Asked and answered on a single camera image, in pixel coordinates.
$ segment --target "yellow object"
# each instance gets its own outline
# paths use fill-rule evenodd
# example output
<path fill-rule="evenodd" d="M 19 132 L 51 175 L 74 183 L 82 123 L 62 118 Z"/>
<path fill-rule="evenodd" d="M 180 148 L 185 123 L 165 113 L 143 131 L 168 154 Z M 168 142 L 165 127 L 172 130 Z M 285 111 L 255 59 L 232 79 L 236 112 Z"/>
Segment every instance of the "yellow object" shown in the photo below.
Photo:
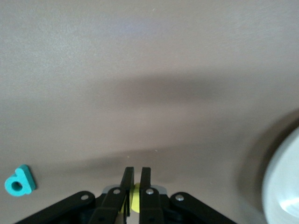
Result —
<path fill-rule="evenodd" d="M 131 209 L 137 213 L 140 213 L 139 209 L 139 187 L 140 183 L 135 184 L 134 192 L 133 192 L 133 200 Z"/>

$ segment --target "gray surface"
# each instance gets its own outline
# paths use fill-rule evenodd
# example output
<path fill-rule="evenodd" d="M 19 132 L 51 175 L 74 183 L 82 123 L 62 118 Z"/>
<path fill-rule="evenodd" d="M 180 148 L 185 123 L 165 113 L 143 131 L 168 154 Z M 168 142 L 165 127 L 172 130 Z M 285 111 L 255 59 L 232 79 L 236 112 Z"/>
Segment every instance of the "gray surface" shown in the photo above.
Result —
<path fill-rule="evenodd" d="M 265 224 L 250 178 L 298 117 L 298 6 L 2 0 L 1 222 L 150 166 L 169 195 Z M 23 163 L 38 189 L 14 198 L 4 181 Z"/>

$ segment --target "teal letter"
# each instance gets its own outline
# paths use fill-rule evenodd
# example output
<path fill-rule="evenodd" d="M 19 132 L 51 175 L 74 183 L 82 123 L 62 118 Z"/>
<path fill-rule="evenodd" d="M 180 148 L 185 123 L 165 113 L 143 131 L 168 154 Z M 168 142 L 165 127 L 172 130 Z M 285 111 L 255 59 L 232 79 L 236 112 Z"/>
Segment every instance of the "teal letter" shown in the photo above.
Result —
<path fill-rule="evenodd" d="M 36 185 L 27 165 L 20 165 L 15 174 L 5 181 L 5 189 L 12 196 L 18 197 L 30 194 Z"/>

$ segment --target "letter d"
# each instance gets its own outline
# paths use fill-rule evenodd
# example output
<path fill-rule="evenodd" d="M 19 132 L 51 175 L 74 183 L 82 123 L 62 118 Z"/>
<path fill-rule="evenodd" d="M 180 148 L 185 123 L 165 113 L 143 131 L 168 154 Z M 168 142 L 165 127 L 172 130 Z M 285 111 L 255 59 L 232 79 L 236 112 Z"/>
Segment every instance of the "letter d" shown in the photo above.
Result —
<path fill-rule="evenodd" d="M 29 167 L 24 164 L 15 170 L 15 174 L 6 180 L 4 185 L 6 191 L 16 197 L 28 195 L 36 188 Z"/>

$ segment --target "metal screw head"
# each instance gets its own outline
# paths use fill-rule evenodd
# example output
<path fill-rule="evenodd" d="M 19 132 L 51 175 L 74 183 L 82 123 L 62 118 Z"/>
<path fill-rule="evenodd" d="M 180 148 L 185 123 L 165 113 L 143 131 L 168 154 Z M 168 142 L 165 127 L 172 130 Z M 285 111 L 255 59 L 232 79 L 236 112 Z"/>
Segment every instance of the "metal screw head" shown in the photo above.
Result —
<path fill-rule="evenodd" d="M 121 192 L 121 190 L 119 190 L 119 189 L 115 189 L 115 190 L 113 191 L 113 193 L 114 193 L 115 195 L 118 195 L 120 192 Z"/>
<path fill-rule="evenodd" d="M 184 197 L 182 195 L 176 195 L 176 200 L 181 202 L 184 200 Z"/>
<path fill-rule="evenodd" d="M 148 195 L 152 195 L 154 193 L 154 190 L 149 188 L 145 191 Z"/>
<path fill-rule="evenodd" d="M 88 198 L 89 198 L 88 195 L 82 195 L 82 196 L 81 196 L 81 200 L 82 200 L 82 201 L 84 201 L 84 200 L 86 200 L 86 199 L 88 199 Z"/>

